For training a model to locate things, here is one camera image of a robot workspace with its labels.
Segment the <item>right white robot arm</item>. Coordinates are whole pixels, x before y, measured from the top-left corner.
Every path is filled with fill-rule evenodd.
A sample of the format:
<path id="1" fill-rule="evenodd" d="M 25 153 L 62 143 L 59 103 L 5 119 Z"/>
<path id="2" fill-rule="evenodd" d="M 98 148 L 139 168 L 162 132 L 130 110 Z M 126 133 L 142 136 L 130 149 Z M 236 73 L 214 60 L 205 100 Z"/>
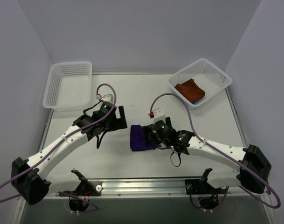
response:
<path id="1" fill-rule="evenodd" d="M 261 194 L 271 170 L 271 164 L 259 147 L 232 147 L 196 136 L 187 130 L 175 130 L 170 118 L 142 127 L 145 144 L 165 145 L 178 156 L 194 155 L 221 163 L 231 170 L 216 171 L 207 168 L 202 180 L 217 189 L 220 187 L 241 186 L 246 190 Z"/>

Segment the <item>purple towel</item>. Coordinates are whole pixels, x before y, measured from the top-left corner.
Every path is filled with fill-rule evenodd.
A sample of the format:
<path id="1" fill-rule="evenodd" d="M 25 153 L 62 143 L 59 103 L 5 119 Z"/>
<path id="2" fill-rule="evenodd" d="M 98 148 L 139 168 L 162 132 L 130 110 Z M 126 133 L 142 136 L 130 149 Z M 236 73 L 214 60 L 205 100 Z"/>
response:
<path id="1" fill-rule="evenodd" d="M 130 149 L 133 152 L 141 152 L 141 151 L 147 151 L 147 150 L 155 150 L 159 147 L 161 147 L 160 144 L 157 144 L 155 142 L 155 147 L 147 147 L 145 145 L 144 136 L 142 132 L 141 125 L 131 125 L 130 128 Z"/>

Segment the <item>right white plastic basket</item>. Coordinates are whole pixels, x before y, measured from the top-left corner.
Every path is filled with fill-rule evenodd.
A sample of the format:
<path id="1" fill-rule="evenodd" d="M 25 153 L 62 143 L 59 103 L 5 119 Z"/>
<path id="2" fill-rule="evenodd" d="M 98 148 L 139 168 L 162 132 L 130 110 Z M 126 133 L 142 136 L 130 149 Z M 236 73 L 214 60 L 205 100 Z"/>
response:
<path id="1" fill-rule="evenodd" d="M 175 89 L 176 84 L 182 84 L 189 79 L 193 79 L 206 93 L 205 97 L 195 105 Z M 195 110 L 231 85 L 232 78 L 212 62 L 201 58 L 170 76 L 168 84 L 172 91 L 186 102 L 190 110 Z"/>

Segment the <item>brown towel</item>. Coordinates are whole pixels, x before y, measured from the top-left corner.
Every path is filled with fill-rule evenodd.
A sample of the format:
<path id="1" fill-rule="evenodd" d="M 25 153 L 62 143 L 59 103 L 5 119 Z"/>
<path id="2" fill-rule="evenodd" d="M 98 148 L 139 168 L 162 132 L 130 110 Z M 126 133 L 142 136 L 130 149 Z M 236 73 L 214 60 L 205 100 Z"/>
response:
<path id="1" fill-rule="evenodd" d="M 176 84 L 175 89 L 192 104 L 203 99 L 206 95 L 205 91 L 193 79 L 189 79 L 182 84 Z"/>

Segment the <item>aluminium front rail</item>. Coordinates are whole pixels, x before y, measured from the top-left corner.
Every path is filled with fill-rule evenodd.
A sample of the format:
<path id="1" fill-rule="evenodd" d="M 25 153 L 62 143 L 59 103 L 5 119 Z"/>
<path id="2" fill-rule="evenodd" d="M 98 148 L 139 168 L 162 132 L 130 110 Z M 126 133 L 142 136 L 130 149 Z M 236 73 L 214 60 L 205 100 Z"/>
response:
<path id="1" fill-rule="evenodd" d="M 108 195 L 180 195 L 187 194 L 185 180 L 200 179 L 200 177 L 175 177 L 175 178 L 148 178 L 148 179 L 102 179 L 103 190 L 101 196 Z M 34 179 L 25 177 L 13 182 L 13 186 L 19 194 L 30 204 L 40 202 L 49 194 L 57 194 L 59 191 L 75 190 L 80 183 L 78 177 L 72 172 L 66 175 L 51 176 L 48 180 L 42 180 L 40 177 Z M 238 187 L 240 183 L 234 181 L 230 184 L 222 183 L 213 188 L 223 189 L 225 187 Z"/>

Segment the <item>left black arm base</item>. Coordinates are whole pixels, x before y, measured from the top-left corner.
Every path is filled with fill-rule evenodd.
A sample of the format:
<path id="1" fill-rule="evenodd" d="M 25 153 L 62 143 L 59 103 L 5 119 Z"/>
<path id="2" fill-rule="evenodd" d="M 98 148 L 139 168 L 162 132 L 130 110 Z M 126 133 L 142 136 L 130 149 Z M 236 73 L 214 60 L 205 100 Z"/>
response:
<path id="1" fill-rule="evenodd" d="M 100 210 L 98 206 L 91 202 L 90 196 L 101 196 L 103 190 L 100 180 L 89 181 L 78 170 L 71 171 L 80 181 L 75 190 L 59 191 L 58 196 L 67 196 L 69 198 L 69 208 L 71 213 L 89 213 Z"/>

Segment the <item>left white plastic basket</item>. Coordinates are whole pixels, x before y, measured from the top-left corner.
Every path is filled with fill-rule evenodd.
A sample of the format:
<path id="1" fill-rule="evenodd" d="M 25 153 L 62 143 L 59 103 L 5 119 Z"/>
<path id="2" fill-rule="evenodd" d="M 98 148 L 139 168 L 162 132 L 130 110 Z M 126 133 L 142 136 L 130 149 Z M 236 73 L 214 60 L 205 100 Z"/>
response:
<path id="1" fill-rule="evenodd" d="M 56 63 L 50 68 L 43 106 L 55 111 L 85 108 L 91 99 L 92 64 L 90 62 Z"/>

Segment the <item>white plastic basket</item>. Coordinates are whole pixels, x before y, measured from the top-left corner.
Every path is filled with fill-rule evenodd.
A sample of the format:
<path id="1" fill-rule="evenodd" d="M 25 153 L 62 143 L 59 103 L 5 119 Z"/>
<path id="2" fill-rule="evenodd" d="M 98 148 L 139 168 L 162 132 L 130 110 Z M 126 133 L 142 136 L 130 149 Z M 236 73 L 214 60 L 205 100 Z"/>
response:
<path id="1" fill-rule="evenodd" d="M 176 84 L 182 84 L 189 79 L 193 79 L 206 93 L 205 97 L 195 105 L 175 89 Z M 186 102 L 190 110 L 195 110 L 231 85 L 232 78 L 212 62 L 201 58 L 170 76 L 168 84 L 172 91 Z"/>
<path id="2" fill-rule="evenodd" d="M 90 62 L 56 63 L 50 68 L 43 106 L 55 111 L 85 108 L 91 99 L 92 64 Z"/>

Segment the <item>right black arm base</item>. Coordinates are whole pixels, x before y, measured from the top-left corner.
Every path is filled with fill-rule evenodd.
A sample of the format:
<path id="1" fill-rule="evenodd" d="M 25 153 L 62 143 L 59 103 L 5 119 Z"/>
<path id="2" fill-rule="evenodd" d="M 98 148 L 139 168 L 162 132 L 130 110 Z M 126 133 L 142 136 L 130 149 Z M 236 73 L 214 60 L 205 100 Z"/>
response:
<path id="1" fill-rule="evenodd" d="M 224 202 L 229 187 L 215 189 L 209 185 L 208 175 L 211 171 L 211 168 L 207 168 L 200 179 L 185 180 L 185 187 L 194 208 L 213 212 Z"/>

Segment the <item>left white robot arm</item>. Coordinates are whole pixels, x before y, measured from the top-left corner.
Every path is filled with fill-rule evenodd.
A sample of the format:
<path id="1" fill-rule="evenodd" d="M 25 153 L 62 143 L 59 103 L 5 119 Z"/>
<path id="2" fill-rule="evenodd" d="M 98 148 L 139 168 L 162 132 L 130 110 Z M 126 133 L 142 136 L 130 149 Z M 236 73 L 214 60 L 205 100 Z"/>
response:
<path id="1" fill-rule="evenodd" d="M 75 149 L 94 137 L 101 139 L 104 133 L 127 128 L 123 106 L 116 107 L 103 101 L 100 109 L 88 115 L 86 111 L 53 143 L 40 152 L 12 163 L 12 186 L 30 205 L 37 204 L 52 193 L 55 183 L 49 173 Z"/>

